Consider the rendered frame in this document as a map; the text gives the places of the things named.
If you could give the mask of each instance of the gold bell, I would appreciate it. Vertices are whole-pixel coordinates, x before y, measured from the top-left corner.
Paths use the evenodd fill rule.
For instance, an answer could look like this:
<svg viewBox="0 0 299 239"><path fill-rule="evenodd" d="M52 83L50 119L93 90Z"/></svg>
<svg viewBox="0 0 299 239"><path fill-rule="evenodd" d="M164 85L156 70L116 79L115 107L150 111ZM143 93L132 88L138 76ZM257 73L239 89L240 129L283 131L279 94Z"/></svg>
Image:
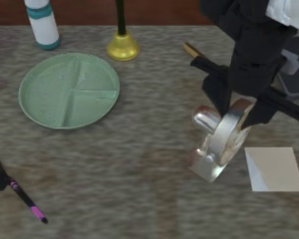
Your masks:
<svg viewBox="0 0 299 239"><path fill-rule="evenodd" d="M118 31L114 38L108 44L107 53L117 61L129 61L137 57L140 52L140 46L132 38L131 34L126 31L126 34L119 35Z"/></svg>

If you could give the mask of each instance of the beige square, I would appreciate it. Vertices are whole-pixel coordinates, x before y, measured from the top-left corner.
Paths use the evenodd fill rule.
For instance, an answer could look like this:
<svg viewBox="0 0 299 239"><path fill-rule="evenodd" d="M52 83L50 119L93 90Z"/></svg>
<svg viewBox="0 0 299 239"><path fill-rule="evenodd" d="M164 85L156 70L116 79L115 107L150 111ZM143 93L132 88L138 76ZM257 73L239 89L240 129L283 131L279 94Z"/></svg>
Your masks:
<svg viewBox="0 0 299 239"><path fill-rule="evenodd" d="M292 148L245 148L252 190L299 192L299 169Z"/></svg>

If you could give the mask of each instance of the green plate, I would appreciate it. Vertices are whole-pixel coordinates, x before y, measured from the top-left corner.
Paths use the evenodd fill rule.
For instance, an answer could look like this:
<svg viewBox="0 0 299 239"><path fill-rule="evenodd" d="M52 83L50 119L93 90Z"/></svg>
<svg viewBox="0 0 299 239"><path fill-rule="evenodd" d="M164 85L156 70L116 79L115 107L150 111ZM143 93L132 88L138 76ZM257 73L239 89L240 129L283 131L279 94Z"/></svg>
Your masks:
<svg viewBox="0 0 299 239"><path fill-rule="evenodd" d="M68 53L44 60L27 73L19 89L19 103L37 124L75 129L106 115L119 93L119 77L107 62Z"/></svg>

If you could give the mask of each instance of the teal band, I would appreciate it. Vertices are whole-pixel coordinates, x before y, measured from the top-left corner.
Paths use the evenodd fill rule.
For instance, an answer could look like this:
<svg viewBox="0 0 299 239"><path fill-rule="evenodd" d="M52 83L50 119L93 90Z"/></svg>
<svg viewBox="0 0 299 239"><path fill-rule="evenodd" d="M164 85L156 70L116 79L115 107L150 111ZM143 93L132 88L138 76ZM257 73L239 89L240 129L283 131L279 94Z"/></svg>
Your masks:
<svg viewBox="0 0 299 239"><path fill-rule="evenodd" d="M48 3L47 6L44 6L39 9L32 9L27 7L26 12L28 13L28 16L30 18L37 20L43 17L50 16L52 14L52 7L50 3Z"/></svg>
<svg viewBox="0 0 299 239"><path fill-rule="evenodd" d="M37 42L37 44L43 50L46 50L46 51L53 50L53 49L57 48L60 45L60 38L56 42L54 42L52 44L49 44L49 45L42 45L38 42Z"/></svg>

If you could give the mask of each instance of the marker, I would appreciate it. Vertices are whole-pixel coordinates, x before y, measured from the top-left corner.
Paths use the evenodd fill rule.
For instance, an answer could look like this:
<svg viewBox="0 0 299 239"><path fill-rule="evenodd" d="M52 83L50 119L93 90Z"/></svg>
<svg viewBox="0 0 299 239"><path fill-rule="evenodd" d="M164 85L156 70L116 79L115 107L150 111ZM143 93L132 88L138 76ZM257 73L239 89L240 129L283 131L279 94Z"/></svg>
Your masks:
<svg viewBox="0 0 299 239"><path fill-rule="evenodd" d="M44 224L48 223L47 218L42 211L34 204L29 196L22 190L18 183L11 177L9 178L10 187L17 193L17 195L24 201L24 203L31 209L32 213Z"/></svg>

